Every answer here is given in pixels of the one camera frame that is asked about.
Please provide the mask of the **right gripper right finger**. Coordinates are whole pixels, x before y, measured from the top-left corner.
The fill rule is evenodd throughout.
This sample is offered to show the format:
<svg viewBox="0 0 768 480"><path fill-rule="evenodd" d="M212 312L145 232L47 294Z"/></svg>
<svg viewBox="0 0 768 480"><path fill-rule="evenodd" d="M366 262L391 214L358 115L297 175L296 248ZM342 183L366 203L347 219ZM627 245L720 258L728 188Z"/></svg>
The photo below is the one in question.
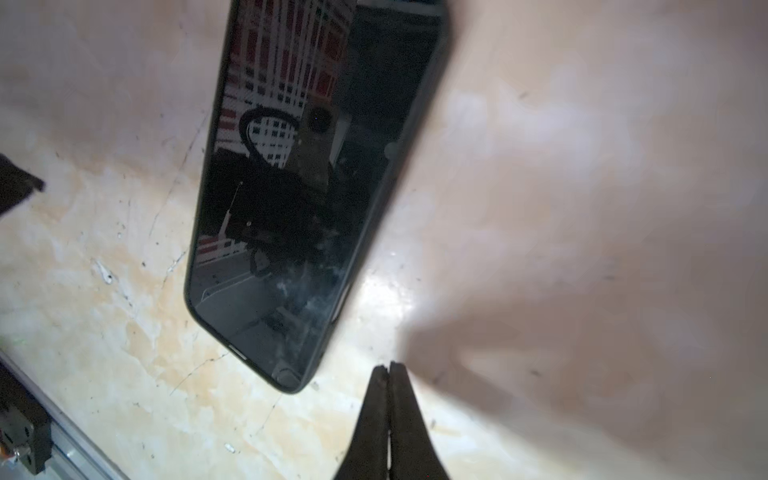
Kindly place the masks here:
<svg viewBox="0 0 768 480"><path fill-rule="evenodd" d="M408 370L402 363L389 366L391 479L448 479L426 428Z"/></svg>

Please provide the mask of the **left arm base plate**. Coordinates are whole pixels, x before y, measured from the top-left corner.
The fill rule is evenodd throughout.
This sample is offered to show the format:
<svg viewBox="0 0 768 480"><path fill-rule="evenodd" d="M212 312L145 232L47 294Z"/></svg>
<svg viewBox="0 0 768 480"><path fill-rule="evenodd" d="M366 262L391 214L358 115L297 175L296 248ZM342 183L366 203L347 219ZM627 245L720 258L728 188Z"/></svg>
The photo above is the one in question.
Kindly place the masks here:
<svg viewBox="0 0 768 480"><path fill-rule="evenodd" d="M51 418L25 386L1 365L1 463L33 476L51 458Z"/></svg>

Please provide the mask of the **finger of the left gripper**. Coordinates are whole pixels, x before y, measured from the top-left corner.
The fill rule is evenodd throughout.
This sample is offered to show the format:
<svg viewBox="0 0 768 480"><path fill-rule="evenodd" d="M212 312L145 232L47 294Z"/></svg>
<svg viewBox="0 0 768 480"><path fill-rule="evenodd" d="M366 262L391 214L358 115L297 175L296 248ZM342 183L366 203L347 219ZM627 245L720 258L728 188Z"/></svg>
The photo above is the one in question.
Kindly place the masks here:
<svg viewBox="0 0 768 480"><path fill-rule="evenodd" d="M5 215L34 193L45 191L46 184L42 179L19 168L4 154L0 155L0 168L1 215Z"/></svg>

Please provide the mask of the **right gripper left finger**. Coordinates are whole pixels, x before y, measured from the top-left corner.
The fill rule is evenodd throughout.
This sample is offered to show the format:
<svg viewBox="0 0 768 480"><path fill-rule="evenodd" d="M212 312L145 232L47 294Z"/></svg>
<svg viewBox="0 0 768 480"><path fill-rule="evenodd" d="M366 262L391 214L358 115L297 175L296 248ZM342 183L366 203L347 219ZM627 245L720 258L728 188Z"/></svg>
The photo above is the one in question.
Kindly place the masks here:
<svg viewBox="0 0 768 480"><path fill-rule="evenodd" d="M335 479L388 478L389 373L376 366L371 373L360 414Z"/></svg>

